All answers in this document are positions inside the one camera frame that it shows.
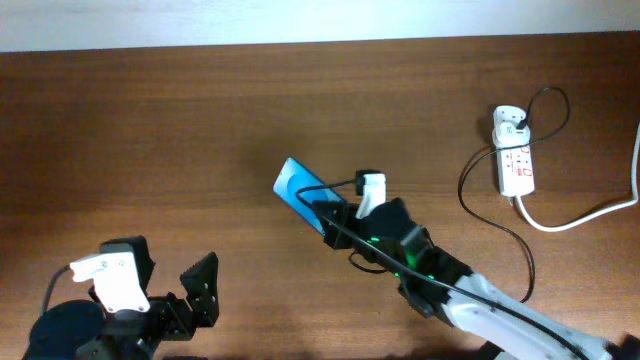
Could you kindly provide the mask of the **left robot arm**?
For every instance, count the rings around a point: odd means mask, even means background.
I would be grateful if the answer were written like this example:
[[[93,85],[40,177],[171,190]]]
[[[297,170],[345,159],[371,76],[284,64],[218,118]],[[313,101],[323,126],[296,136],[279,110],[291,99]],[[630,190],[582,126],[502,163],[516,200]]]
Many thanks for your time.
[[[163,342],[193,338],[219,317],[214,252],[185,270],[184,299],[150,296],[153,273],[147,240],[138,235],[102,243],[96,254],[70,262],[51,277],[39,318],[29,333],[25,359],[151,359]],[[76,283],[92,281],[87,299],[49,305],[58,279],[71,271]]]

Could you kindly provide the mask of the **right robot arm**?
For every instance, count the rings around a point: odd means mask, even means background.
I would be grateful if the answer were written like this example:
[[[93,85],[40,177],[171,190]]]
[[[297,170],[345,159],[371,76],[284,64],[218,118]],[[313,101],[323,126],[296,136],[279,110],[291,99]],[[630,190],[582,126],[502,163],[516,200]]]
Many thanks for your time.
[[[400,280],[399,292],[422,316],[493,344],[504,359],[636,359],[638,338],[620,344],[556,322],[515,300],[436,246],[396,198],[359,219],[353,204],[311,205],[335,249],[352,248]]]

